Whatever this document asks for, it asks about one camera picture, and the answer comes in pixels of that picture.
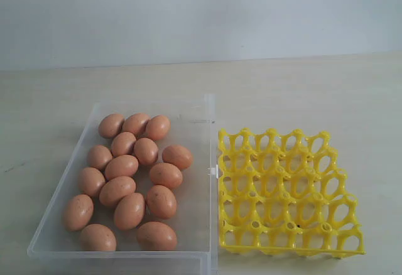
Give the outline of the brown egg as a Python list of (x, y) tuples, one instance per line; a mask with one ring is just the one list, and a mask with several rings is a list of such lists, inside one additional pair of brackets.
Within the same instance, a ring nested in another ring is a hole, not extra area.
[(167, 146), (161, 156), (165, 163), (173, 164), (179, 170), (185, 170), (193, 163), (193, 155), (190, 150), (179, 144)]
[(65, 207), (63, 223), (68, 231), (82, 230), (90, 221), (94, 212), (94, 203), (86, 194), (74, 196)]
[(85, 251), (115, 251), (117, 241), (113, 231), (101, 224), (90, 224), (80, 233), (80, 244)]
[(140, 193), (125, 196), (114, 211), (114, 224), (120, 230), (130, 230), (138, 226), (145, 214), (146, 203)]
[(125, 196), (134, 193), (135, 181), (128, 176), (118, 176), (108, 181), (99, 193), (99, 201), (105, 207), (115, 207)]
[(136, 137), (131, 132), (121, 132), (111, 143), (111, 153), (113, 157), (132, 154)]
[(138, 159), (140, 165), (149, 166), (157, 161), (158, 151), (156, 143), (144, 137), (135, 142), (133, 154)]
[(149, 171), (149, 178), (154, 185), (163, 185), (171, 190), (183, 182), (182, 172), (170, 163), (155, 164)]
[(138, 137), (145, 132), (149, 120), (150, 116), (145, 113), (133, 114), (124, 121), (122, 132), (130, 132)]
[(146, 204), (149, 211), (161, 219), (172, 218), (177, 211), (177, 200), (173, 192), (163, 186), (152, 186), (146, 195)]
[(177, 246), (175, 231), (162, 222), (147, 222), (136, 231), (138, 244), (144, 251), (173, 251)]
[(112, 159), (105, 168), (105, 178), (107, 181), (118, 176), (134, 176), (138, 170), (138, 160), (132, 155), (121, 155)]
[(78, 177), (79, 190), (92, 198), (98, 197), (102, 187), (106, 184), (104, 175), (96, 168), (83, 168)]
[(87, 154), (87, 164), (99, 171), (104, 171), (107, 164), (113, 159), (111, 151), (104, 145), (95, 145)]
[(122, 129), (125, 118), (122, 114), (109, 114), (100, 122), (98, 126), (98, 133), (105, 139), (112, 139), (116, 137)]
[(151, 118), (147, 125), (145, 135), (154, 141), (163, 139), (171, 128), (171, 122), (165, 115), (157, 115)]

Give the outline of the clear plastic bin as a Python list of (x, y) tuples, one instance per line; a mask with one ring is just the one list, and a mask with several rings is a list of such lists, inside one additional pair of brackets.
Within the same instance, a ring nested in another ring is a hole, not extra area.
[[(177, 213), (167, 220), (177, 234), (177, 247), (169, 252), (145, 252), (135, 231), (115, 229), (115, 252), (84, 252), (79, 234), (68, 232), (62, 224), (63, 209), (79, 192), (77, 179), (88, 150), (106, 143), (97, 131), (101, 120), (112, 113), (130, 116), (138, 112), (167, 116), (171, 129), (158, 147), (180, 144), (194, 158), (183, 173), (183, 183), (174, 191)], [(51, 274), (210, 274), (216, 270), (214, 122), (215, 98), (211, 94), (189, 99), (135, 96), (127, 102), (97, 103), (30, 242), (28, 256)]]

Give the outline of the yellow plastic egg tray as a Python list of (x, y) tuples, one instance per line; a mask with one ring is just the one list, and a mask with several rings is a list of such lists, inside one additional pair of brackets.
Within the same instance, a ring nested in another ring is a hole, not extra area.
[(219, 244), (233, 254), (363, 255), (357, 198), (330, 134), (218, 133)]

